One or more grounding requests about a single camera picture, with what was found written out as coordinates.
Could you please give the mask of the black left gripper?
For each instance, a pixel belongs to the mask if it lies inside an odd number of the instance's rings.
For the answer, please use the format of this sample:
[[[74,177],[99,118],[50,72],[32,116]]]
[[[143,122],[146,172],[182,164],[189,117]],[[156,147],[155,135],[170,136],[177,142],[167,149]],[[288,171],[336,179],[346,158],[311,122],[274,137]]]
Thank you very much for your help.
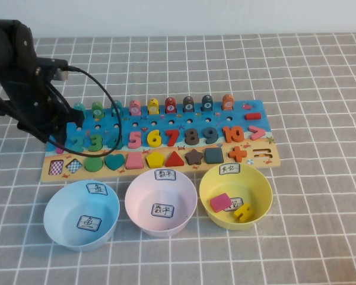
[[[67,66],[67,61],[38,61],[39,73],[33,74],[36,87],[31,85],[29,76],[21,68],[12,67],[2,71],[0,84],[8,96],[5,102],[13,108],[13,111],[0,103],[0,115],[8,115],[16,119],[18,129],[31,133],[40,141],[57,148],[65,148],[67,123],[73,122],[81,128],[85,120],[83,111],[66,108],[66,105],[59,100],[60,92],[51,84],[56,70]],[[19,115],[26,118],[47,139],[41,138],[25,126]]]

